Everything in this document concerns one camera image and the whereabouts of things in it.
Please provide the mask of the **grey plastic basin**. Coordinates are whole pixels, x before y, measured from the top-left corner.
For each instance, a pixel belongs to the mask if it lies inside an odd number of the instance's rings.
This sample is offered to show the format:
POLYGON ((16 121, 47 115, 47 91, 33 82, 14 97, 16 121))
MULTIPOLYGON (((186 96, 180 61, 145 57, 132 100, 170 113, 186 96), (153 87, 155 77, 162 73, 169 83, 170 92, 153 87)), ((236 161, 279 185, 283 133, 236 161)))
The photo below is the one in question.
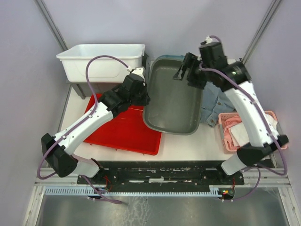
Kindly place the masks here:
POLYGON ((203 90, 188 86, 187 80, 173 79, 182 61, 156 59, 150 68, 147 88, 150 103, 143 121, 155 131, 191 135, 199 127, 203 90))

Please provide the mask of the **red plastic tray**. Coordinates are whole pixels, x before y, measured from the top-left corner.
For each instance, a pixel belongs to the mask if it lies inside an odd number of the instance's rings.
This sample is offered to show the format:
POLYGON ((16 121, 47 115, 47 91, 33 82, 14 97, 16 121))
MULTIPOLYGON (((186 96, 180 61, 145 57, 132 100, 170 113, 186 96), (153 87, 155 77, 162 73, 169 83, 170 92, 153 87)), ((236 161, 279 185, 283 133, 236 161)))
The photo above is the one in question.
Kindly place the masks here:
POLYGON ((126 112, 105 123, 88 138, 85 143, 157 155, 161 132, 148 128, 143 122, 143 107, 130 106, 126 112))

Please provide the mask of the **white plastic tub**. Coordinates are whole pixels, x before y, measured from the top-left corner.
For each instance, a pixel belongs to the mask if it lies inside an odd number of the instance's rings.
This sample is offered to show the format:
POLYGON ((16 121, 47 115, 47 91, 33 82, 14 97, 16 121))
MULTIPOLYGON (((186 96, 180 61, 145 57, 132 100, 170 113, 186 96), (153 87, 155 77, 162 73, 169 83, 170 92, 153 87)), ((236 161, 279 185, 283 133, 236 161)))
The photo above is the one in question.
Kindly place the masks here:
POLYGON ((62 62, 67 79, 72 83, 86 82, 86 66, 96 56, 112 56, 115 59, 99 58, 91 63, 88 69, 90 82, 121 83, 130 69, 142 66, 145 53, 144 44, 79 44, 56 57, 62 62))

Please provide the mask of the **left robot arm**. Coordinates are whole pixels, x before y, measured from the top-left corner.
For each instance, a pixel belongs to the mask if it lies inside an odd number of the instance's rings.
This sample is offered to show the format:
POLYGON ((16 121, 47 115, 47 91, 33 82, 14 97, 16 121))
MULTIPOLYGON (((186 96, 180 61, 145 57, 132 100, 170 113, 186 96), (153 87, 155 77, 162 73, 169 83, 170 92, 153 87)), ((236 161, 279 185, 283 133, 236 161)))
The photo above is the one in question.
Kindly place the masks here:
POLYGON ((122 84, 106 91, 77 121, 55 135, 46 133, 41 138, 43 159, 54 173, 64 178, 71 173, 88 177, 93 183, 103 181, 104 172, 92 159, 74 154, 78 146, 104 124, 131 106, 146 106, 150 102, 145 81, 145 69, 135 68, 122 84))

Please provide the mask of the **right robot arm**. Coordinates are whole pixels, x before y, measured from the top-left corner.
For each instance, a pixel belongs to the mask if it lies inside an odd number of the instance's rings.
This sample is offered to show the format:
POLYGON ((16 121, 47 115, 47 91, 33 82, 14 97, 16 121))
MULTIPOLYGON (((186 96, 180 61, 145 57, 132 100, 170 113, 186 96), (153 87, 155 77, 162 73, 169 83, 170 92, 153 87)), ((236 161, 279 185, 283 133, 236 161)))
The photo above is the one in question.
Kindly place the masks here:
POLYGON ((187 75, 191 87, 204 89, 211 82, 220 88, 234 105, 249 138, 247 144, 217 167, 216 180, 227 184, 236 172, 259 163, 276 150, 281 151, 289 139, 269 124, 246 67, 240 61, 228 63, 217 36, 207 36, 199 53, 196 56, 188 52, 173 79, 181 81, 187 75))

